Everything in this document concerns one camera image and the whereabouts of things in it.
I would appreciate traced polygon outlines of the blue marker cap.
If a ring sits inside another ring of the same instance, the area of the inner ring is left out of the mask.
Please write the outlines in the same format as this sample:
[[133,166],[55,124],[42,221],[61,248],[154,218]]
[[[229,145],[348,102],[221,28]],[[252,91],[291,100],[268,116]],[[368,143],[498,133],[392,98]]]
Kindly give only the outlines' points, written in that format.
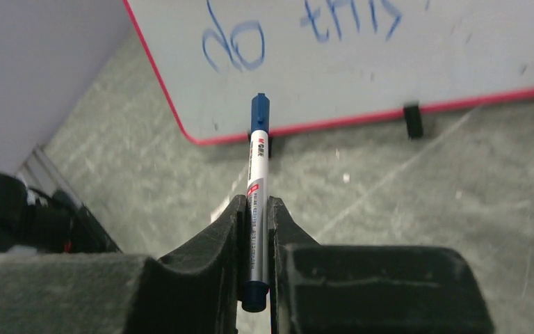
[[269,132],[270,100],[265,93],[258,93],[251,101],[250,133],[261,130]]

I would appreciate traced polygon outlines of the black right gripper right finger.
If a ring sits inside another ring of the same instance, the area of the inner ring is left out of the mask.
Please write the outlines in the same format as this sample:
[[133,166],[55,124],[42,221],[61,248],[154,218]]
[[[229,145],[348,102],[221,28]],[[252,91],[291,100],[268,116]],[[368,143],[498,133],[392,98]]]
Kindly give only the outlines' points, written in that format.
[[463,256],[441,246],[322,245],[267,206],[273,333],[493,333]]

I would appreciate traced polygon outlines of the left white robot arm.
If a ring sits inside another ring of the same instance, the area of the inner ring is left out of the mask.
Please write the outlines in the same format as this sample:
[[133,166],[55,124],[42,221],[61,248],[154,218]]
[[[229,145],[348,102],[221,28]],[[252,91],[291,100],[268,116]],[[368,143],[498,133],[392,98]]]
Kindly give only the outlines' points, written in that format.
[[42,253],[118,253],[85,205],[59,189],[52,195],[0,173],[0,253],[28,246]]

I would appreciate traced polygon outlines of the white blue whiteboard marker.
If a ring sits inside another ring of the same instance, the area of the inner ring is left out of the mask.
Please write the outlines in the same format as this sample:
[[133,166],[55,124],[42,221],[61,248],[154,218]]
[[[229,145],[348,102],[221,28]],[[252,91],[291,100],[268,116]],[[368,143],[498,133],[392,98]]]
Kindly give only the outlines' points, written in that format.
[[247,218],[249,226],[248,279],[243,285],[242,307],[247,312],[266,309],[268,284],[268,132],[250,133],[247,182]]

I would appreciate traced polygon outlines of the pink-framed whiteboard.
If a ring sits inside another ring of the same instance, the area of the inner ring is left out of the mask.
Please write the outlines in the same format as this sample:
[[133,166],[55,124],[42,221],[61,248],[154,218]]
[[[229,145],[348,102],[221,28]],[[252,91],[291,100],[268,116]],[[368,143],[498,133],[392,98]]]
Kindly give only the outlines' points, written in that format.
[[198,145],[534,97],[534,1],[126,1]]

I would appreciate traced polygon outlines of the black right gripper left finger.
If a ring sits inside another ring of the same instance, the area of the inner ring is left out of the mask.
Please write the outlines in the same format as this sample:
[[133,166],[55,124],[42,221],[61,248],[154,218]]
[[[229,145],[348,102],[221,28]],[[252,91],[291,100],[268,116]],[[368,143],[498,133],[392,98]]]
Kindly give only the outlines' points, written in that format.
[[0,254],[0,333],[235,333],[245,198],[167,255]]

